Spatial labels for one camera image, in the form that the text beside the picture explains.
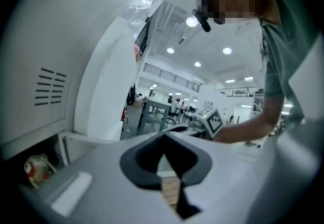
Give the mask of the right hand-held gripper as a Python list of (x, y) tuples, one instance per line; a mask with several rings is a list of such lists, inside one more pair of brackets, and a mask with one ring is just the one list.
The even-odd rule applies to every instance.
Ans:
[[(212, 140), (223, 127), (223, 121), (217, 108), (206, 107), (202, 109), (199, 112), (199, 118), (206, 129), (206, 139), (208, 140)], [(200, 135), (203, 129), (189, 124), (176, 124), (163, 130), (163, 132), (168, 131), (179, 132), (184, 135)]]

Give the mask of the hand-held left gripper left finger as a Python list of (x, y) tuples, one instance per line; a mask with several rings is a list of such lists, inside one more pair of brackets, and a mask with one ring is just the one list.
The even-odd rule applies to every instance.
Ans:
[[(58, 171), (39, 190), (21, 187), (20, 191), (46, 223), (180, 223), (159, 191), (138, 188), (120, 168), (122, 154), (150, 137), (99, 145)], [(51, 205), (83, 172), (92, 176), (90, 186), (68, 216), (58, 214)]]

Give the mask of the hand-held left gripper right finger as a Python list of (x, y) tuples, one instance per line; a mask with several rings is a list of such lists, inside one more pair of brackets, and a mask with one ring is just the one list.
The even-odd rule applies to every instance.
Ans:
[(323, 120), (308, 120), (251, 148), (173, 136), (207, 152), (212, 168), (204, 180), (184, 188), (198, 213), (173, 213), (164, 223), (274, 223), (310, 188), (323, 161)]

